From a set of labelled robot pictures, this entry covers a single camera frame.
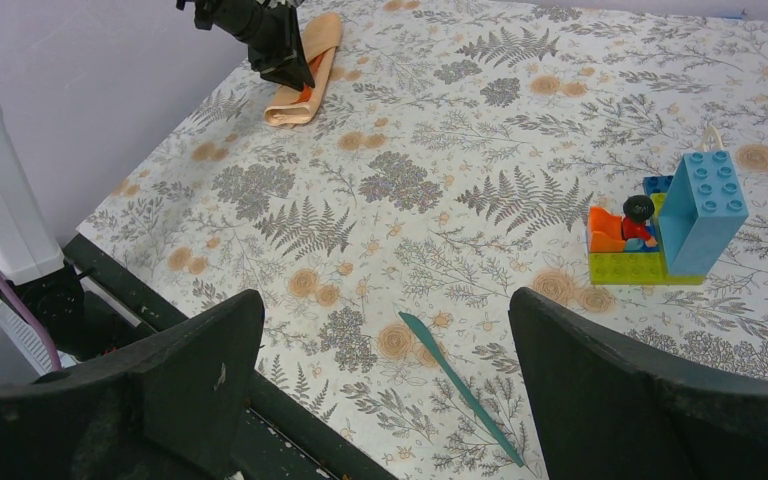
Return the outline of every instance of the lego minifigure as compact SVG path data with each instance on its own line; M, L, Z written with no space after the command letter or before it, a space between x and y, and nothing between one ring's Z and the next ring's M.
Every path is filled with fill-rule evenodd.
M646 222L655 214L655 203L646 195L628 197L623 203L622 235L623 239L640 238L647 247L658 245L655 237L646 229Z

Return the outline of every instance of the table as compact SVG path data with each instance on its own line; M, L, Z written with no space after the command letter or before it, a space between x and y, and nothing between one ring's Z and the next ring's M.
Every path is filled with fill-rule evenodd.
M244 66L79 227L187 315L256 288L258 370L398 478L545 478L513 348L530 286L768 380L768 23L479 0L306 3L344 39L306 126ZM700 287L588 283L583 219L714 124L750 218ZM396 312L501 421L511 464Z

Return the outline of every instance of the folded cloth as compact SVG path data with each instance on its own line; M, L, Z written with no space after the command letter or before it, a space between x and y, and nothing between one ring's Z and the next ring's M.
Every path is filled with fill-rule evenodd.
M331 65L334 63L334 55L342 36L340 16L334 12L320 15L307 24L302 33L302 47L316 87L305 86L301 93L290 87L279 87L272 103L263 113L266 123L302 124L313 119L328 86Z

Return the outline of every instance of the minifigure black hat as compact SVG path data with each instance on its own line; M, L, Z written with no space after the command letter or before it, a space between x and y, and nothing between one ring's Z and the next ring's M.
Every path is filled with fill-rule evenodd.
M646 195L628 197L623 203L623 214L634 223L645 223L655 214L655 203Z

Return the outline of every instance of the teal plastic knife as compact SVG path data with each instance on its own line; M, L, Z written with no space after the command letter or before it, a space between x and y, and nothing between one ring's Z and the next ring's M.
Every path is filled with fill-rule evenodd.
M522 458L520 458L516 448L514 448L514 446L511 445L511 442L505 438L505 434L499 430L499 427L496 425L496 422L490 418L487 410L485 410L484 407L478 403L478 399L476 399L472 392L469 391L469 388L467 388L466 384L464 384L460 377L458 377L458 374L452 370L451 365L449 365L449 362L447 362L446 358L443 356L443 352L441 352L440 348L437 346L437 342L434 341L434 337L431 335L431 332L428 331L428 327L422 323L422 320L416 318L410 313L399 312L399 316L402 317L402 320L404 320L408 327L410 327L410 329L413 331L413 334L416 335L416 338L418 338L419 341L425 345L425 348L431 352L431 356L434 357L434 360L437 360L437 363L443 367L443 371L446 372L446 375L449 376L449 380L455 384L458 392L460 392L461 396L466 399L466 403L472 407L475 415L481 419L481 423L484 424L484 427L487 428L487 431L490 432L490 435L493 435L493 438L499 442L499 445L505 450L505 453L511 457L511 460L513 460L517 466L523 466L524 464L522 462Z

